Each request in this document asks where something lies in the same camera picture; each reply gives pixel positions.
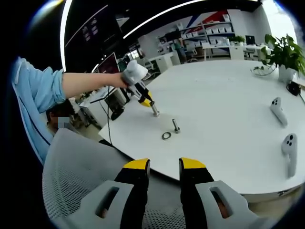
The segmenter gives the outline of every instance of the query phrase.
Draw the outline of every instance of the white round table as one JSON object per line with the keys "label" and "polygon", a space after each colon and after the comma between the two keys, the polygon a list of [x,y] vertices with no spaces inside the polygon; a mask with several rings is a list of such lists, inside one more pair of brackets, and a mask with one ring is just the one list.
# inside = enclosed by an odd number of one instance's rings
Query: white round table
{"label": "white round table", "polygon": [[[281,193],[305,177],[305,104],[277,81],[278,71],[254,76],[256,61],[209,61],[178,65],[156,78],[151,91],[159,117],[132,99],[110,122],[113,145],[133,159],[149,158],[151,169],[179,179],[179,158],[204,163],[214,180],[241,194]],[[282,98],[283,128],[269,109]],[[172,119],[181,132],[174,133]],[[166,141],[161,136],[171,132]],[[281,143],[298,136],[296,174],[287,177]],[[109,141],[108,126],[99,133]]]}

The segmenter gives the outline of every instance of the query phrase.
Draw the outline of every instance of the metal washer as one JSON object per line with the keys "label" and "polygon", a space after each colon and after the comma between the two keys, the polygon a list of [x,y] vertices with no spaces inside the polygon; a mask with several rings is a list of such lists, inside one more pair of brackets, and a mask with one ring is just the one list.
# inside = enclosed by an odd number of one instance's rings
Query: metal washer
{"label": "metal washer", "polygon": [[165,132],[164,134],[162,134],[162,139],[163,140],[167,140],[172,136],[172,134],[170,132]]}

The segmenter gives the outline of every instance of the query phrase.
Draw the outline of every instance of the hand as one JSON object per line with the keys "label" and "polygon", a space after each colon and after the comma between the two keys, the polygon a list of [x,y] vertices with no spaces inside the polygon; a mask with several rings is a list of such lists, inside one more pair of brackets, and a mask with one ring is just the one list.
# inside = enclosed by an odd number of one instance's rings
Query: hand
{"label": "hand", "polygon": [[127,88],[127,85],[122,80],[122,73],[109,74],[107,84],[113,87]]}

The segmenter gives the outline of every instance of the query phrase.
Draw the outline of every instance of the light blue shirt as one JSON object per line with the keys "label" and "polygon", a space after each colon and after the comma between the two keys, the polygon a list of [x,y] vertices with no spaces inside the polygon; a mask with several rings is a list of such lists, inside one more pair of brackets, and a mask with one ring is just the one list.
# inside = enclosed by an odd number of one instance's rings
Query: light blue shirt
{"label": "light blue shirt", "polygon": [[62,75],[63,70],[53,71],[50,67],[44,71],[35,69],[20,57],[12,68],[12,85],[18,99],[25,132],[42,164],[53,135],[42,121],[40,113],[65,101]]}

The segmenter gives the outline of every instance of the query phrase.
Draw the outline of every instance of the potted plant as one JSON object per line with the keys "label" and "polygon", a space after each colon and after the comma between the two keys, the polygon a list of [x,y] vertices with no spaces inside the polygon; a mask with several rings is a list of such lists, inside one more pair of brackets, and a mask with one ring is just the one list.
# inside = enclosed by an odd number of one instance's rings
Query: potted plant
{"label": "potted plant", "polygon": [[229,41],[231,45],[243,45],[245,42],[245,39],[242,36],[234,36],[234,37],[229,37]]}
{"label": "potted plant", "polygon": [[[269,68],[275,66],[272,72],[276,67],[279,67],[279,81],[285,84],[290,83],[293,80],[295,72],[298,73],[298,77],[300,73],[305,75],[305,60],[302,49],[294,43],[292,37],[287,34],[286,37],[274,38],[270,34],[266,34],[265,42],[266,44],[270,43],[273,49],[270,54],[267,53],[266,47],[261,49],[261,52],[265,55],[262,63],[269,66]],[[264,67],[255,67],[254,70],[264,70]]]}

